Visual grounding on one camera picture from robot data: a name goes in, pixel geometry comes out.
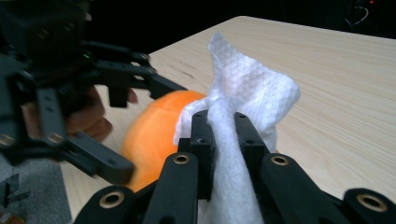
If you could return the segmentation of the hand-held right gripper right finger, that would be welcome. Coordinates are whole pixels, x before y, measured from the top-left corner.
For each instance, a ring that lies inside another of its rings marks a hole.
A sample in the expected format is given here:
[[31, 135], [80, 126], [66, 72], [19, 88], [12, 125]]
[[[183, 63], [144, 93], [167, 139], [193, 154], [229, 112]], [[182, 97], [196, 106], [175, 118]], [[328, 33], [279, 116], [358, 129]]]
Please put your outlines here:
[[237, 138], [250, 181], [259, 200], [268, 200], [269, 191], [262, 181], [262, 159], [269, 153], [267, 146], [247, 115], [234, 114]]

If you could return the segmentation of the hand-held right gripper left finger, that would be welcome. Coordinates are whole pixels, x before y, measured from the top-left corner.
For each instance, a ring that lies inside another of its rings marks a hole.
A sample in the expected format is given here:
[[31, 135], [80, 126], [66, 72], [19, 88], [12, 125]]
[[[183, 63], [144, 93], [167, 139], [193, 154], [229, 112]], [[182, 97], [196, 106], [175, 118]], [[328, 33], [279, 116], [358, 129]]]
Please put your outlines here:
[[198, 199], [210, 200], [213, 189], [213, 132], [207, 121], [207, 110], [196, 112], [191, 120], [191, 152], [198, 159]]

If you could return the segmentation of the orange round fruit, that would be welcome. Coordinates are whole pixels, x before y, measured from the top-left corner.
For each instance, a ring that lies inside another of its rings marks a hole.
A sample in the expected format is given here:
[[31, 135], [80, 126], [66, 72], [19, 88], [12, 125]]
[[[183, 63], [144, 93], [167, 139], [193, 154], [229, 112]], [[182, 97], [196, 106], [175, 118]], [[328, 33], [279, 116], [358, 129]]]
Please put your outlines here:
[[131, 124], [121, 155], [134, 164], [127, 187], [134, 192], [156, 181], [166, 158], [177, 152], [177, 122], [184, 107], [205, 98], [198, 91], [173, 91], [154, 100]]

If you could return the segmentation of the white wet wipe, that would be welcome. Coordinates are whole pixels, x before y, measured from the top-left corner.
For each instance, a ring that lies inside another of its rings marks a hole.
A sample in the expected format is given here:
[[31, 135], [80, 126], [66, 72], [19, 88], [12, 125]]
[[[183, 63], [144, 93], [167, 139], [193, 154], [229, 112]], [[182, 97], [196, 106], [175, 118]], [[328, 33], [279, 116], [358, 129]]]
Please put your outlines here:
[[174, 141], [191, 135], [192, 115], [208, 112], [216, 144], [211, 199], [198, 202], [197, 224], [264, 224], [256, 193], [237, 140], [234, 114], [246, 115], [269, 149], [276, 150], [276, 124], [298, 101], [299, 86], [234, 48], [222, 35], [209, 44], [214, 81], [201, 100], [186, 105]]

